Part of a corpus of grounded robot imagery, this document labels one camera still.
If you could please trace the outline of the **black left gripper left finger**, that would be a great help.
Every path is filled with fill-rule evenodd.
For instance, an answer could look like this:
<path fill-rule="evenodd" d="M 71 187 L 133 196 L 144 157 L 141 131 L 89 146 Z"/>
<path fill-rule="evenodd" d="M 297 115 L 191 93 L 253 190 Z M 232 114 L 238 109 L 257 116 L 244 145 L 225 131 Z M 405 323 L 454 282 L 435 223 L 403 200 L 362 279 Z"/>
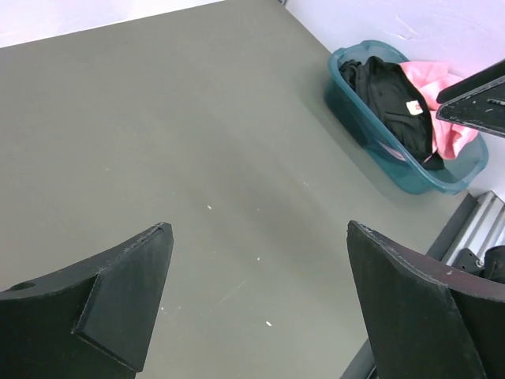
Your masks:
<path fill-rule="evenodd" d="M 158 223 L 1 293 L 3 378 L 134 378 L 144 369 L 173 251 Z"/>

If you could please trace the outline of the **black t shirt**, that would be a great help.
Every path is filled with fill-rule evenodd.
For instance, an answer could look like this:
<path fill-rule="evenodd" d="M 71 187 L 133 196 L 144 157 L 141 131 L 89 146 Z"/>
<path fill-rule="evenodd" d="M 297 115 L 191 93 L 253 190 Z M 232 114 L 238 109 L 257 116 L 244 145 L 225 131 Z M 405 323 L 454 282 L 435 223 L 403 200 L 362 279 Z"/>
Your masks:
<path fill-rule="evenodd" d="M 433 125 L 428 105 L 401 66 L 372 56 L 365 63 L 344 62 L 339 72 L 423 168 L 444 169 L 443 159 L 432 146 Z"/>

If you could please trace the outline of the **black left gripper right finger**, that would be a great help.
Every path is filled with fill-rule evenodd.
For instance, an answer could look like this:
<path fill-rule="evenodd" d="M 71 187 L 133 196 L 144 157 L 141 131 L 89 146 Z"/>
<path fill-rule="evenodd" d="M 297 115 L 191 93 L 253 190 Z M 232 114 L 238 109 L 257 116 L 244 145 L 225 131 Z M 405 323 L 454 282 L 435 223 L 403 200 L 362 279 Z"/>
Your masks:
<path fill-rule="evenodd" d="M 380 378 L 502 378 L 504 276 L 448 266 L 351 220 L 347 251 Z"/>

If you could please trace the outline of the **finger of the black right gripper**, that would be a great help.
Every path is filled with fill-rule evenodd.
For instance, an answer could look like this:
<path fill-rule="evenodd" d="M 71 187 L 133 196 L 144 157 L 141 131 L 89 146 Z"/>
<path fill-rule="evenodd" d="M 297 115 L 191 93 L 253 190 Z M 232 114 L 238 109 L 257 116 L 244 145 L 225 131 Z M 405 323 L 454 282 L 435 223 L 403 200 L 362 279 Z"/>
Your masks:
<path fill-rule="evenodd" d="M 504 137 L 504 77 L 442 103 L 436 117 Z"/>
<path fill-rule="evenodd" d="M 452 86 L 445 88 L 437 96 L 437 103 L 446 103 L 458 96 L 462 96 L 467 92 L 473 91 L 479 87 L 490 84 L 492 81 L 497 80 L 504 76 L 504 60 L 497 62 L 474 75 L 459 81 Z"/>

